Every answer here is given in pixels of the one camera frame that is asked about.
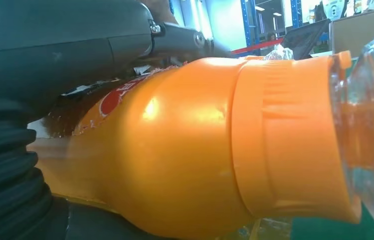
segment bottle label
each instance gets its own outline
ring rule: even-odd
[[[155,73],[159,73],[161,71],[165,71],[167,69],[171,69],[173,67],[169,67],[166,69],[158,69],[153,71],[152,73],[146,76],[140,76],[134,80],[131,80],[118,88],[109,92],[106,96],[104,96],[101,100],[99,100],[82,118],[79,124],[76,126],[75,130],[73,131],[72,135],[81,135],[90,129],[97,128],[100,126],[103,121],[106,119],[108,115],[112,113],[112,111],[122,102],[123,98],[126,94],[135,88],[139,83],[149,79]]]

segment person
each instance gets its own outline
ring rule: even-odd
[[[268,33],[268,37],[267,37],[267,41],[270,42],[270,41],[275,41],[277,39],[277,36],[275,35],[275,33],[273,32],[270,32]]]
[[[150,10],[156,22],[178,24],[171,13],[169,0],[140,0]]]

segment red barrier tape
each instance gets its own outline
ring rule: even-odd
[[[274,46],[274,45],[280,44],[280,43],[282,43],[282,37],[277,39],[277,40],[274,40],[274,41],[267,41],[267,42],[259,43],[259,44],[253,45],[253,46],[240,48],[240,49],[232,51],[231,53],[232,54],[242,54],[242,53],[250,52],[250,51],[253,51],[253,50],[256,50],[256,49],[262,49],[262,48],[265,48],[265,47]]]

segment orange bottle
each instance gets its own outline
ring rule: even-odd
[[[201,59],[127,83],[73,134],[29,148],[55,194],[163,237],[220,236],[267,216],[357,222],[360,200],[343,174],[329,84],[348,67],[347,52]]]

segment plastic bag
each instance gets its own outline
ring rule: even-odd
[[[263,60],[293,60],[293,50],[284,48],[281,44],[275,45],[268,55]]]

